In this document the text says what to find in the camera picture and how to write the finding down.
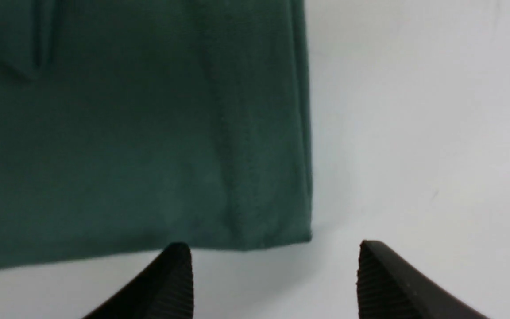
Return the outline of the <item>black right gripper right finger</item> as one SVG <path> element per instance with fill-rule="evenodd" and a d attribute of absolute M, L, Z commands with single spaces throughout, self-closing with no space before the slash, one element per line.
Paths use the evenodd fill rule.
<path fill-rule="evenodd" d="M 361 319 L 485 319 L 381 241 L 360 244 L 357 301 Z"/>

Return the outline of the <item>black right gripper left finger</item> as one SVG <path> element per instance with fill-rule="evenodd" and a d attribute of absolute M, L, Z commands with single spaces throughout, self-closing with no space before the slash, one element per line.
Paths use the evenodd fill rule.
<path fill-rule="evenodd" d="M 168 245 L 143 271 L 86 319 L 192 319 L 192 253 L 183 242 Z"/>

